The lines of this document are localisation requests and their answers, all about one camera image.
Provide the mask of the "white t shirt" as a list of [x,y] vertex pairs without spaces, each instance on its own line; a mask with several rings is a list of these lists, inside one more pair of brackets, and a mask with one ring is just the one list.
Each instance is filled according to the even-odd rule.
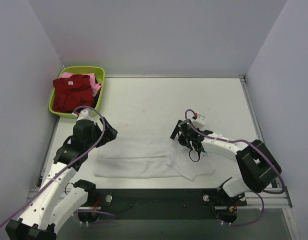
[[171,178],[193,181],[215,170],[205,158],[193,162],[189,149],[169,138],[122,137],[102,146],[94,165],[94,175],[102,178]]

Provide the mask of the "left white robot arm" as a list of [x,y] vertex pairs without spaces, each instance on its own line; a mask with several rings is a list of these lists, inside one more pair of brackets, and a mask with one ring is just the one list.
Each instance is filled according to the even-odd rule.
[[72,135],[57,150],[40,191],[24,206],[17,220],[7,223],[5,231],[10,239],[54,240],[57,231],[81,205],[95,203],[96,185],[82,179],[74,183],[73,190],[64,199],[60,197],[87,160],[88,153],[116,139],[117,130],[106,118],[100,120],[102,128],[90,117],[77,119]]

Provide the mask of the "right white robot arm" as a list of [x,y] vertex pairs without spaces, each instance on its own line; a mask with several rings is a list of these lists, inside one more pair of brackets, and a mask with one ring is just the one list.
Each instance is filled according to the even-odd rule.
[[180,145],[198,155],[216,154],[238,164],[240,173],[227,178],[219,186],[219,190],[230,198],[247,191],[261,193],[276,178],[282,178],[281,167],[261,140],[230,140],[210,130],[200,131],[190,120],[177,122],[170,135],[170,139],[175,138]]

